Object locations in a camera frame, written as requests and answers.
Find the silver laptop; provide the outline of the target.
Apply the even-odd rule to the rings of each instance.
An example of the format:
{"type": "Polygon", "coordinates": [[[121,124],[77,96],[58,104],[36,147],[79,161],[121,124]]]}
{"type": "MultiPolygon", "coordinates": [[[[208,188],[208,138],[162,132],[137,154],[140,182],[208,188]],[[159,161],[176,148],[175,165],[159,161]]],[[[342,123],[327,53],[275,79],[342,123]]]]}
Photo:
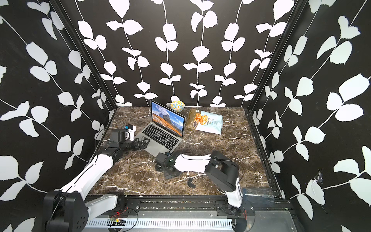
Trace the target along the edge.
{"type": "Polygon", "coordinates": [[[185,117],[162,104],[151,101],[151,122],[135,137],[149,139],[146,152],[156,157],[172,153],[182,142],[185,117]]]}

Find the black mouse battery cover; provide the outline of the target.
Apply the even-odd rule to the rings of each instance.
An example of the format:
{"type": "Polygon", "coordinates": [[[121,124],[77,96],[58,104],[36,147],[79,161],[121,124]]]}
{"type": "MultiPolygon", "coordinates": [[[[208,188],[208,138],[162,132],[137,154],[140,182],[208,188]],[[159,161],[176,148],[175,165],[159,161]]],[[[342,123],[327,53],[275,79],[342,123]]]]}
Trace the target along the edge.
{"type": "Polygon", "coordinates": [[[194,189],[194,188],[196,188],[196,185],[195,185],[194,183],[192,183],[192,181],[193,181],[193,178],[192,178],[192,177],[189,178],[189,179],[187,180],[187,185],[188,185],[190,188],[194,189]]]}

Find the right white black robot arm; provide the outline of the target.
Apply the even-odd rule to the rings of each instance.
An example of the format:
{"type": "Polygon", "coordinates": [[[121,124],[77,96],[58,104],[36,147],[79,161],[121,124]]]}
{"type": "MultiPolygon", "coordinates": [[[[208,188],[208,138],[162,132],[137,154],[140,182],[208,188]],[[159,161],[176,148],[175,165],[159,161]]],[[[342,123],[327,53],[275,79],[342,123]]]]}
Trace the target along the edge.
{"type": "Polygon", "coordinates": [[[219,189],[225,192],[228,204],[240,208],[243,202],[240,186],[239,165],[219,151],[203,156],[181,153],[159,153],[155,159],[156,169],[171,179],[185,172],[205,174],[219,189]]]}

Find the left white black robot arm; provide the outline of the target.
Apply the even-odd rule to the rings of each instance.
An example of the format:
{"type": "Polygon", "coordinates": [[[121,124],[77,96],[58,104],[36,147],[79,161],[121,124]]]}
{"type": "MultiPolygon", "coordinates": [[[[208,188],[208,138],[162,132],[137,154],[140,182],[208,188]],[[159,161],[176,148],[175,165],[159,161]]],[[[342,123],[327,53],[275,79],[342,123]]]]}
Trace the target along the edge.
{"type": "Polygon", "coordinates": [[[98,151],[93,160],[72,181],[49,192],[43,200],[44,232],[81,232],[87,223],[117,206],[119,196],[105,194],[86,202],[90,190],[124,155],[144,150],[150,143],[146,137],[134,136],[135,126],[111,131],[107,148],[98,151]]]}

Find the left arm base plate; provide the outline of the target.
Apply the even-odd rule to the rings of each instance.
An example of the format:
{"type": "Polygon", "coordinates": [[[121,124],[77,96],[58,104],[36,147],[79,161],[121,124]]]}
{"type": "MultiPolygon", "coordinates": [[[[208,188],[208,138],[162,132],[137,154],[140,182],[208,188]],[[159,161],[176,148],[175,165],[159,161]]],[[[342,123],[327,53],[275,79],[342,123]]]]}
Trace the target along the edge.
{"type": "Polygon", "coordinates": [[[108,212],[111,217],[126,217],[138,215],[141,206],[140,200],[123,200],[113,210],[108,212]]]}

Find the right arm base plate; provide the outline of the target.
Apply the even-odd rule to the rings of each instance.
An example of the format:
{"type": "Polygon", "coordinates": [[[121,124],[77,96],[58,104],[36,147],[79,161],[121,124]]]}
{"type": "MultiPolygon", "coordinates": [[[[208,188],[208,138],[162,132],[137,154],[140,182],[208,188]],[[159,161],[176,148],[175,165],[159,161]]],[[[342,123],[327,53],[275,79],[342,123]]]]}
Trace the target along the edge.
{"type": "Polygon", "coordinates": [[[239,208],[229,205],[227,200],[216,201],[214,209],[218,216],[227,216],[232,218],[255,216],[254,208],[247,200],[243,200],[242,205],[239,208]]]}

